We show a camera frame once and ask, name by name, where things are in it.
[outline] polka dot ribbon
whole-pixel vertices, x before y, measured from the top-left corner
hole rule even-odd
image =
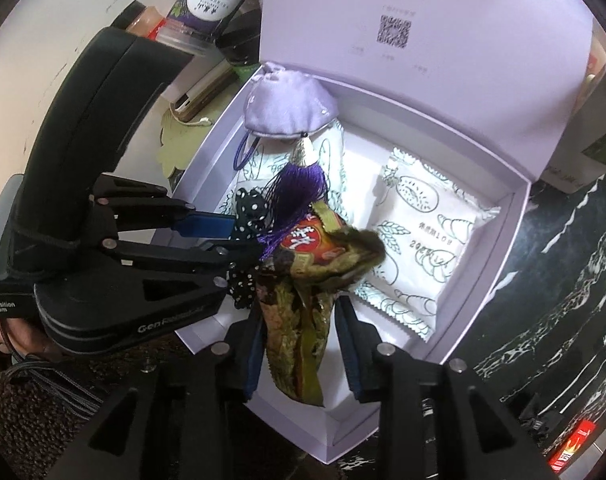
[[[241,187],[236,192],[236,222],[232,229],[232,240],[252,240],[263,234],[267,227],[268,207],[256,189],[247,191]],[[229,293],[236,308],[250,308],[256,297],[256,274],[260,266],[251,270],[231,270]]]

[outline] silver bolt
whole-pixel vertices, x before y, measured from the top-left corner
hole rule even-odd
[[[143,367],[141,368],[142,373],[150,374],[154,370],[156,370],[156,365],[152,362],[152,360],[148,357],[143,361]]]
[[[462,359],[455,357],[449,362],[449,367],[452,368],[457,374],[463,373],[467,370],[467,363]]]
[[[116,245],[118,245],[116,243],[116,240],[114,238],[105,238],[105,240],[103,240],[100,243],[105,249],[109,249],[110,251],[112,249],[116,249]]]
[[[221,276],[214,276],[214,285],[220,288],[227,288],[227,280]]]
[[[218,341],[211,346],[210,350],[214,355],[225,355],[229,352],[229,345],[225,341]]]
[[[390,357],[390,355],[396,352],[396,347],[391,343],[379,343],[376,345],[376,351],[381,355]]]

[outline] red and gold food wrapper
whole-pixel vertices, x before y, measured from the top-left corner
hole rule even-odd
[[[549,460],[549,465],[552,466],[552,469],[557,473],[560,472],[572,456],[580,449],[580,446],[585,444],[585,441],[594,430],[596,430],[596,424],[589,420],[582,420],[578,425],[578,428],[572,433],[572,436],[565,441],[563,447],[554,453]]]
[[[294,400],[323,406],[317,370],[334,299],[379,264],[385,249],[376,233],[345,225],[325,203],[313,210],[265,262],[257,295],[274,383]]]

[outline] black cable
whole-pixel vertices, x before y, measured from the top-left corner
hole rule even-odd
[[[59,399],[71,412],[83,420],[89,420],[99,410],[103,399],[81,386],[58,368],[57,363],[28,354],[23,357],[14,347],[7,332],[6,319],[0,318],[1,337],[17,364],[8,368],[9,378],[26,374],[50,395]]]

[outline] red snack wrapper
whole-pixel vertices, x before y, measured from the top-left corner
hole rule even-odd
[[[578,428],[574,430],[563,444],[563,447],[554,453],[549,460],[549,465],[552,466],[554,472],[558,473],[567,465],[572,456],[580,449],[580,446],[585,444],[590,434],[596,430],[596,424],[589,420],[582,420]]]

